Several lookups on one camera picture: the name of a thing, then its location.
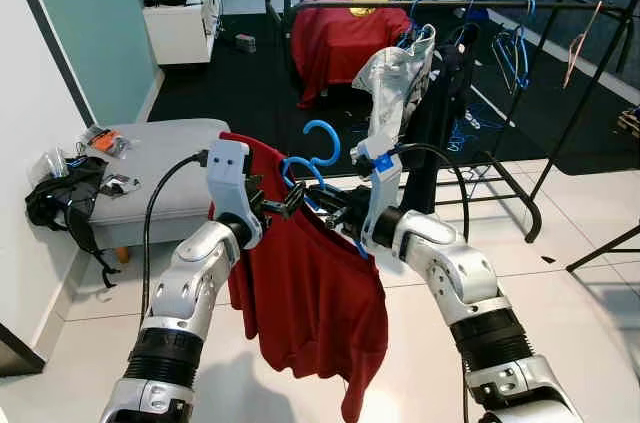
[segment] robotic arm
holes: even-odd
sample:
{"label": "robotic arm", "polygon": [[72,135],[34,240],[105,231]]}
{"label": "robotic arm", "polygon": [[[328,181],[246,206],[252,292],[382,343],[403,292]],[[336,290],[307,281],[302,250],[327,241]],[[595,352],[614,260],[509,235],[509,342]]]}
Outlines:
{"label": "robotic arm", "polygon": [[[393,206],[401,165],[388,154],[391,147],[384,136],[371,137],[353,154],[368,162],[371,189],[306,190],[331,213],[327,225],[342,224],[368,248],[387,248],[425,280],[462,356],[467,387],[487,411],[479,423],[581,423],[546,359],[533,353],[482,253],[450,225]],[[240,249],[253,248],[268,231],[265,212],[287,217],[303,201],[302,185],[285,202],[264,201],[247,173],[248,158],[248,147],[239,142],[219,140],[209,152],[215,221],[175,250],[101,423],[189,421],[218,291]]]}

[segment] blue sticker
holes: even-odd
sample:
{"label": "blue sticker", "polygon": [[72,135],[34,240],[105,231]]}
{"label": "blue sticker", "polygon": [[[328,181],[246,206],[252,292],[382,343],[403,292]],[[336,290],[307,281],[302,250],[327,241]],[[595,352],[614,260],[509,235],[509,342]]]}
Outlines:
{"label": "blue sticker", "polygon": [[376,166],[376,170],[378,170],[380,173],[393,168],[393,161],[391,161],[391,157],[386,153],[373,160],[373,163]]}

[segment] teal wall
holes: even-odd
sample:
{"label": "teal wall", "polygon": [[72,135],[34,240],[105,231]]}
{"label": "teal wall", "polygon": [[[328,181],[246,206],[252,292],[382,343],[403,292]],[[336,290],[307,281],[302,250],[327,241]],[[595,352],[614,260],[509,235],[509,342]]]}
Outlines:
{"label": "teal wall", "polygon": [[135,121],[155,77],[141,0],[44,0],[103,125]]}

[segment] silver robotic forearm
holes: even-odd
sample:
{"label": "silver robotic forearm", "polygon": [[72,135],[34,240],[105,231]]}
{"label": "silver robotic forearm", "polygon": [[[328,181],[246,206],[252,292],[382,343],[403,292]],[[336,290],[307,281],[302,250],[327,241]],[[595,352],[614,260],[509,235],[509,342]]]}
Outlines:
{"label": "silver robotic forearm", "polygon": [[246,193],[244,143],[217,140],[209,151],[208,184],[216,221],[207,221],[173,253],[152,295],[124,376],[101,423],[187,423],[193,380],[216,295],[240,258],[262,238]]}
{"label": "silver robotic forearm", "polygon": [[535,355],[482,253],[450,225],[409,211],[391,251],[427,283],[487,413],[481,423],[580,423],[547,360]]}
{"label": "silver robotic forearm", "polygon": [[101,423],[189,421],[216,295],[239,257],[236,236],[217,221],[176,248]]}

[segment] red t-shirt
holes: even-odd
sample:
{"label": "red t-shirt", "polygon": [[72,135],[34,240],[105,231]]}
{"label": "red t-shirt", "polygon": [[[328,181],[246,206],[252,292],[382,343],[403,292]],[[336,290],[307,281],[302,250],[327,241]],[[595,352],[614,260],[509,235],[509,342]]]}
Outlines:
{"label": "red t-shirt", "polygon": [[[282,154],[252,138],[222,133],[253,150],[251,174],[263,175],[265,198],[283,201]],[[306,205],[289,219],[273,216],[256,248],[244,251],[229,278],[231,304],[241,309],[247,338],[259,335],[265,360],[296,378],[340,375],[348,423],[387,349],[387,310],[373,257],[325,228]]]}
{"label": "red t-shirt", "polygon": [[307,8],[296,16],[291,54],[304,82],[299,108],[313,107],[329,85],[350,84],[376,51],[394,46],[410,20],[400,8],[354,16],[349,8]]}

